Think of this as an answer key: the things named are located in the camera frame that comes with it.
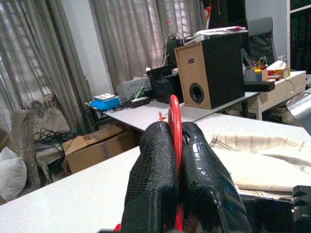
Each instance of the white pillow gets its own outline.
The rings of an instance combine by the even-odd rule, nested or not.
[[[15,199],[27,180],[25,162],[14,151],[4,147],[0,152],[0,196],[6,201]]]

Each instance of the white cloth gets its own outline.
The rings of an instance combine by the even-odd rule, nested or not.
[[[296,185],[311,186],[311,149],[303,141],[219,132],[210,145],[242,191],[282,196]]]
[[[27,168],[21,157],[7,147],[0,152],[0,196],[10,201],[24,189]]]

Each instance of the white wall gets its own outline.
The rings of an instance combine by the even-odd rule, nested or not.
[[[88,0],[62,0],[84,75],[92,94],[113,93],[101,39]]]
[[[276,55],[287,54],[287,0],[245,0],[246,18],[271,16]]]

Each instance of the wooden speaker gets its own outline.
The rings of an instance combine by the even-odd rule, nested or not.
[[[245,95],[237,34],[176,48],[175,55],[186,106],[212,109]]]

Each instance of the sheer curtain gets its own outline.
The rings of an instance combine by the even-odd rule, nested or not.
[[[111,81],[116,86],[146,67],[159,67],[163,38],[203,28],[200,0],[92,0]]]
[[[9,128],[12,110],[56,96],[70,129],[86,133],[91,94],[61,3],[0,0],[0,33],[0,127]]]

